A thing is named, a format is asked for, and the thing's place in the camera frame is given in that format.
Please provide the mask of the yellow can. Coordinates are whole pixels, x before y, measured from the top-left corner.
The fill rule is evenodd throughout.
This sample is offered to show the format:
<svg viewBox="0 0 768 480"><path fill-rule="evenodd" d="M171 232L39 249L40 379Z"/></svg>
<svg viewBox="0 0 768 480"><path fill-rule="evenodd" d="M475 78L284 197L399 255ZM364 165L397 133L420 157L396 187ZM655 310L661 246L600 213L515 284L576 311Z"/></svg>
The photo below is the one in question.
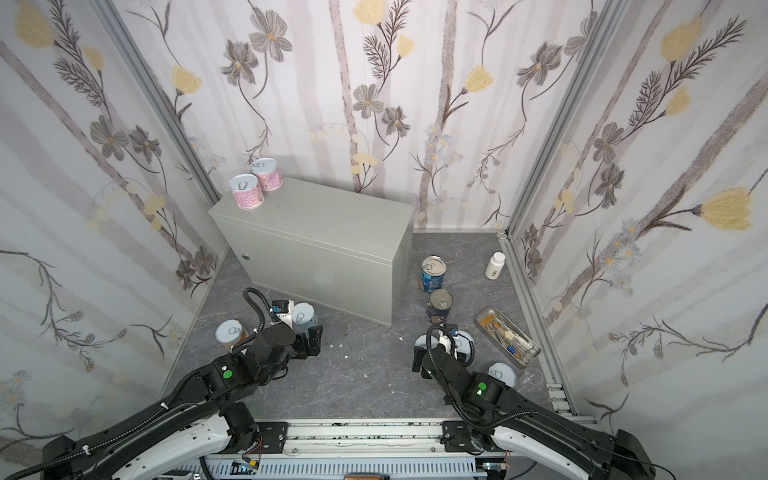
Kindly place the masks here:
<svg viewBox="0 0 768 480"><path fill-rule="evenodd" d="M436 340L432 340L430 335L424 334L419 336L414 343L415 353L427 353L432 347L436 346Z"/></svg>

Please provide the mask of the pink can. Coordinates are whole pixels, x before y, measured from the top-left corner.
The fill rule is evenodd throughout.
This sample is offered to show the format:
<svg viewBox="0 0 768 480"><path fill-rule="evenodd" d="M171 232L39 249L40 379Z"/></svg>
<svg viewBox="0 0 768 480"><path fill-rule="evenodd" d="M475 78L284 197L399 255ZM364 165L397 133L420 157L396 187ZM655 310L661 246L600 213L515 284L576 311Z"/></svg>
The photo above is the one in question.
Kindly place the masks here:
<svg viewBox="0 0 768 480"><path fill-rule="evenodd" d="M263 157L255 160L250 171L259 180L264 192L278 190L283 185L283 177L274 158Z"/></svg>
<svg viewBox="0 0 768 480"><path fill-rule="evenodd" d="M229 188L237 206L242 210L256 209L265 201L260 181L256 175L237 175L230 180Z"/></svg>

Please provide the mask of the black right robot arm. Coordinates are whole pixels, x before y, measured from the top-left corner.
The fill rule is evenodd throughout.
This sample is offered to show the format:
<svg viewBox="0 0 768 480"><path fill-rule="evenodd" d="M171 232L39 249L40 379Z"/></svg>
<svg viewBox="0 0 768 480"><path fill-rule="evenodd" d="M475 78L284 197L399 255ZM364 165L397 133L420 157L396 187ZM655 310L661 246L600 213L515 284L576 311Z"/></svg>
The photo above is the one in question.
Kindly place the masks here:
<svg viewBox="0 0 768 480"><path fill-rule="evenodd" d="M412 370L441 388L468 433L467 453L516 453L568 479L654 479L660 470L632 434L590 429L489 373L468 371L455 337L441 325L416 340Z"/></svg>

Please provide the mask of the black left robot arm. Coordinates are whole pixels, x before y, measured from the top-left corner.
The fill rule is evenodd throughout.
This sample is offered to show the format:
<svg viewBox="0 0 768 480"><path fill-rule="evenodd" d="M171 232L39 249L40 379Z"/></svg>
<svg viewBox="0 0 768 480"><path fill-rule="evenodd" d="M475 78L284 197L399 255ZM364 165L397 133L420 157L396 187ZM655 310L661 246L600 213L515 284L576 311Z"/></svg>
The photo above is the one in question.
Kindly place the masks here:
<svg viewBox="0 0 768 480"><path fill-rule="evenodd" d="M251 333L228 332L227 353L113 426L79 440L51 440L41 463L12 478L150 479L189 458L263 447L259 423L243 400L283 378L291 360L319 355L323 327L299 310L280 317L254 287L245 288L243 297L258 324Z"/></svg>

